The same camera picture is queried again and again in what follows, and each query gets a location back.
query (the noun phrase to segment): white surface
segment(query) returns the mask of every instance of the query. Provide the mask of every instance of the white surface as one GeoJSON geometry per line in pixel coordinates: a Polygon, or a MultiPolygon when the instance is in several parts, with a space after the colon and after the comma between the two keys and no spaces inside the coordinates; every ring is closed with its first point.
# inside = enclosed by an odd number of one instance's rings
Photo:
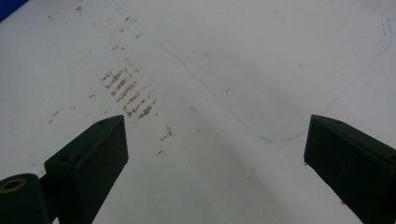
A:
{"type": "Polygon", "coordinates": [[[123,114],[94,223],[361,223],[306,132],[321,114],[396,147],[394,24],[392,0],[31,0],[0,23],[0,178],[123,114]]]}

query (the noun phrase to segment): blue object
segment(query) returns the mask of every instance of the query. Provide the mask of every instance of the blue object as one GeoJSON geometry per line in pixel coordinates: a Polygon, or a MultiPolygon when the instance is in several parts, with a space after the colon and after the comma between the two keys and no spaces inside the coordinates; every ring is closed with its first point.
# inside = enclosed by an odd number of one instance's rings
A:
{"type": "Polygon", "coordinates": [[[27,0],[0,0],[0,21],[18,9],[27,0]]]}

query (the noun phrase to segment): black object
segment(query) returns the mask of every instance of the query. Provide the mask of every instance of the black object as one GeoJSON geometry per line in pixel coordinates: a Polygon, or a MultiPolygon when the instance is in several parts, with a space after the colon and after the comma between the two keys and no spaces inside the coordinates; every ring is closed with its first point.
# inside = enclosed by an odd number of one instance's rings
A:
{"type": "Polygon", "coordinates": [[[365,224],[394,224],[396,150],[336,119],[313,115],[304,160],[365,224]]]}
{"type": "Polygon", "coordinates": [[[0,182],[0,223],[92,223],[128,161],[123,116],[103,119],[45,162],[0,182]]]}

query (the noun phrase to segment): white table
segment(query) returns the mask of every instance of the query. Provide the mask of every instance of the white table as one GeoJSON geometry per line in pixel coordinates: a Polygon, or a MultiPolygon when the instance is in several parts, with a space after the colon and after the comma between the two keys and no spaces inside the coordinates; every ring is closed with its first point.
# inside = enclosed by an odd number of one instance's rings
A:
{"type": "Polygon", "coordinates": [[[123,114],[94,223],[361,223],[305,140],[320,114],[396,147],[395,24],[393,0],[31,0],[0,23],[0,178],[123,114]]]}

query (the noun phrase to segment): circular hole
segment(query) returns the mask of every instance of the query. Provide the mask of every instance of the circular hole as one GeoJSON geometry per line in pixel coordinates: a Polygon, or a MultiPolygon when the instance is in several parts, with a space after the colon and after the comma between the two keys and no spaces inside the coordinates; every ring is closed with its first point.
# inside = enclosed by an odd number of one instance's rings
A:
{"type": "Polygon", "coordinates": [[[20,189],[24,184],[26,184],[26,179],[20,178],[9,180],[4,185],[0,186],[0,193],[10,193],[20,189]]]}
{"type": "Polygon", "coordinates": [[[69,161],[68,157],[62,157],[59,159],[59,162],[66,162],[66,161],[69,161]]]}

